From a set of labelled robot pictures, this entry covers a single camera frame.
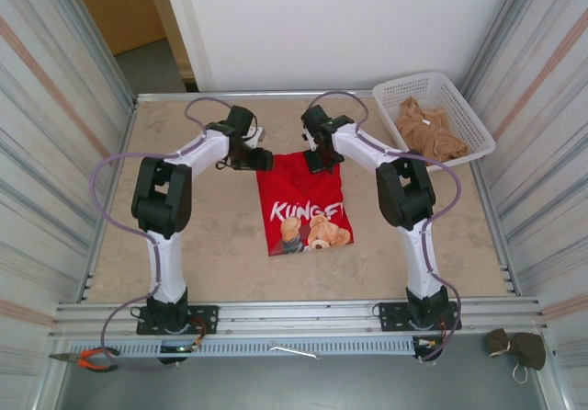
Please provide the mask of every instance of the gray floor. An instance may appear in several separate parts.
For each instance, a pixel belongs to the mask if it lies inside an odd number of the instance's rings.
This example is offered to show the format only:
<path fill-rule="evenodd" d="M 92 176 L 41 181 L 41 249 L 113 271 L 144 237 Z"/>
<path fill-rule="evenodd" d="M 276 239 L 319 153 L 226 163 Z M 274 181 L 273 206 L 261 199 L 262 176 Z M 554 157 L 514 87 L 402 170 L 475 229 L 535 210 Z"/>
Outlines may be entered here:
<path fill-rule="evenodd" d="M 167 40 L 125 51 L 115 59 L 135 95 L 186 92 Z"/>
<path fill-rule="evenodd" d="M 482 336 L 457 336 L 434 367 L 410 357 L 189 359 L 179 370 L 105 374 L 69 368 L 61 409 L 545 409 L 537 375 L 489 359 Z"/>

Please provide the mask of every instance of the black mounting plate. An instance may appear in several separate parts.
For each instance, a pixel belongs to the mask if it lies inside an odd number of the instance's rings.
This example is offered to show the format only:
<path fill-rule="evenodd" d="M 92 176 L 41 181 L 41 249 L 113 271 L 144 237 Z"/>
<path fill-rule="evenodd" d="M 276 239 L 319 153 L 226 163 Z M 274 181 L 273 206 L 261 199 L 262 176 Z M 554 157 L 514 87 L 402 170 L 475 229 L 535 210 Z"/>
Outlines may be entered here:
<path fill-rule="evenodd" d="M 443 318 L 446 323 L 447 331 L 453 328 L 458 313 L 458 305 L 455 302 L 449 302 L 450 308 L 446 308 L 439 318 Z M 378 318 L 382 332 L 403 332 L 411 330 L 441 330 L 438 320 L 426 328 L 418 327 L 408 312 L 408 302 L 380 302 L 378 303 Z"/>
<path fill-rule="evenodd" d="M 189 322 L 180 332 L 168 332 L 163 328 L 151 327 L 147 324 L 147 314 L 149 310 L 147 306 L 140 308 L 139 320 L 137 323 L 137 335 L 199 335 L 200 331 Z M 219 306 L 187 306 L 189 316 L 197 316 L 206 324 L 207 335 L 217 333 L 217 324 L 219 323 Z"/>

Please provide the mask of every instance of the white wall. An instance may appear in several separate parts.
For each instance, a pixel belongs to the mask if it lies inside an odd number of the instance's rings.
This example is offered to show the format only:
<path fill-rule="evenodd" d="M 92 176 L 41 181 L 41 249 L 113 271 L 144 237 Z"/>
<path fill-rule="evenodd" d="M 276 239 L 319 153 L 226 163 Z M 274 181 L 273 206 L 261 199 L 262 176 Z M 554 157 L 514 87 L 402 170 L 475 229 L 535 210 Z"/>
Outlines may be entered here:
<path fill-rule="evenodd" d="M 503 0 L 171 0 L 201 90 L 463 80 Z"/>

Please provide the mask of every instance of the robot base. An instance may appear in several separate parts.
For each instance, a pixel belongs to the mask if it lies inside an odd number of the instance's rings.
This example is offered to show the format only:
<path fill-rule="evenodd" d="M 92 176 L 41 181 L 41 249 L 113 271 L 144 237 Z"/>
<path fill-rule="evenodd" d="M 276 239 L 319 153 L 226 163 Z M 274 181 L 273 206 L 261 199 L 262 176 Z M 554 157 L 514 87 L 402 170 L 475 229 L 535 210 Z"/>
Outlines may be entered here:
<path fill-rule="evenodd" d="M 176 303 L 159 302 L 152 297 L 140 308 L 137 335 L 199 335 L 191 317 L 204 321 L 207 335 L 217 333 L 219 306 L 188 306 L 187 290 Z"/>
<path fill-rule="evenodd" d="M 400 332 L 411 330 L 442 330 L 441 323 L 449 331 L 456 322 L 458 305 L 450 302 L 444 287 L 431 297 L 421 300 L 408 289 L 408 302 L 380 302 L 379 322 L 382 332 Z"/>

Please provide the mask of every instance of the metal rod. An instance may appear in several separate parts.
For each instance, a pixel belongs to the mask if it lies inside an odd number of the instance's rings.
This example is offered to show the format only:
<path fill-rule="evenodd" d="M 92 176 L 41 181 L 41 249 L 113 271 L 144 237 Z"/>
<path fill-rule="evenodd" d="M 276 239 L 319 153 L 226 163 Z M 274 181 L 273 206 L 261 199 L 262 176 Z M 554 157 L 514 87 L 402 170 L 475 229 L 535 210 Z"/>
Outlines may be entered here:
<path fill-rule="evenodd" d="M 498 256 L 498 261 L 501 264 L 506 265 L 508 268 L 511 274 L 514 293 L 516 293 L 516 295 L 523 295 L 524 292 L 521 291 L 522 286 L 518 278 L 518 274 L 516 271 L 514 271 L 512 266 L 513 258 L 511 256 L 508 243 L 506 243 L 506 235 L 504 234 L 503 226 L 498 216 L 498 211 L 494 206 L 490 191 L 486 185 L 486 180 L 484 179 L 484 175 L 481 171 L 480 161 L 474 160 L 473 162 L 470 162 L 469 166 L 471 168 L 472 174 L 474 175 L 474 180 L 476 182 L 476 187 L 478 188 L 478 193 L 480 194 L 482 207 L 486 213 L 486 221 L 488 222 L 488 228 L 490 229 L 490 235 L 492 237 L 492 241 L 494 242 L 494 250 Z"/>
<path fill-rule="evenodd" d="M 311 99 L 330 90 L 296 90 L 296 91 L 212 91 L 203 93 L 157 93 L 140 94 L 137 102 L 159 102 L 165 100 L 188 101 L 196 97 L 216 97 L 217 99 Z M 357 97 L 373 97 L 371 90 L 345 90 Z M 341 99 L 340 96 L 326 96 L 325 99 Z"/>
<path fill-rule="evenodd" d="M 310 358 L 314 358 L 314 359 L 321 359 L 321 355 L 319 355 L 318 353 L 308 352 L 306 350 L 300 350 L 300 349 L 297 349 L 297 348 L 290 348 L 290 347 L 286 347 L 286 346 L 280 346 L 277 343 L 274 343 L 272 346 L 269 347 L 269 349 L 271 351 L 280 350 L 282 352 L 293 353 L 295 355 L 302 355 L 304 357 L 310 357 Z"/>

